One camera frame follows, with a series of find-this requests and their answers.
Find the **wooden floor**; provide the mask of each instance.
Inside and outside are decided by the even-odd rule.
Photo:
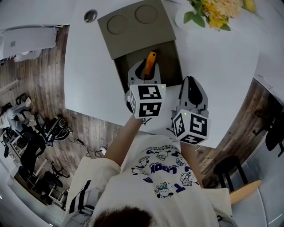
[[[82,140],[91,150],[108,147],[113,138],[119,133],[121,126],[67,110],[64,104],[64,59],[68,36],[68,28],[61,29],[57,38],[57,46],[43,50],[42,55],[35,60],[20,63],[7,62],[0,67],[0,87],[7,85],[16,78],[20,82],[0,94],[0,106],[7,102],[15,104],[15,98],[21,93],[27,93],[32,99],[33,111],[44,117],[52,118],[57,114],[65,117],[74,135]],[[234,123],[216,149],[200,147],[198,160],[201,163],[202,174],[208,179],[213,174],[214,166],[223,158],[238,155],[243,162],[257,147],[265,132],[255,136],[252,131],[263,125],[263,120],[256,117],[254,112],[260,110],[268,115],[277,101],[270,93],[255,80],[252,81],[248,95]],[[37,160],[36,169],[47,158],[56,167],[64,167],[63,173],[70,178],[61,178],[64,188],[69,188],[72,177],[80,160],[86,154],[86,149],[68,139],[55,142],[55,147],[48,147]],[[41,173],[51,169],[50,163]]]

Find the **white table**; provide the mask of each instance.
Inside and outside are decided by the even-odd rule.
[[[97,20],[85,23],[84,14],[98,11],[98,18],[138,0],[79,0],[74,10],[65,58],[65,105],[67,109],[124,125],[131,116],[114,62],[108,53]],[[174,24],[179,4],[163,1],[176,35],[183,77],[193,76],[209,99],[212,120],[204,146],[217,147],[235,119],[255,73],[259,51],[237,33],[208,36],[188,34]],[[163,114],[141,130],[174,138],[171,110],[178,103],[181,86],[167,87]]]

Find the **cartoon print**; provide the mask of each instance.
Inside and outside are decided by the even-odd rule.
[[[148,160],[149,158],[150,158],[150,156],[145,156],[143,158],[140,158],[138,162],[141,164],[141,166],[136,166],[136,167],[145,168],[145,166],[147,166],[147,163],[149,162],[149,160]]]
[[[196,183],[196,184],[199,185],[199,183],[198,183],[197,179],[195,178],[195,176],[193,174],[191,175],[190,172],[183,173],[181,175],[181,182],[182,182],[183,186],[191,186],[192,183]]]
[[[168,185],[166,182],[164,183],[161,183],[157,186],[157,189],[155,190],[155,193],[158,193],[157,194],[157,197],[160,198],[166,198],[168,196],[172,196],[173,193],[172,192],[169,192],[168,190]]]
[[[180,166],[187,165],[187,162],[184,158],[177,158],[176,163]]]
[[[132,170],[132,174],[133,175],[137,175],[137,174],[139,174],[139,173],[141,173],[141,174],[144,174],[144,175],[149,175],[148,173],[146,173],[144,170],[142,170],[142,169],[139,169],[139,168],[131,168]]]
[[[157,158],[164,161],[167,157],[168,157],[168,153],[170,151],[156,151],[155,153],[157,153]]]

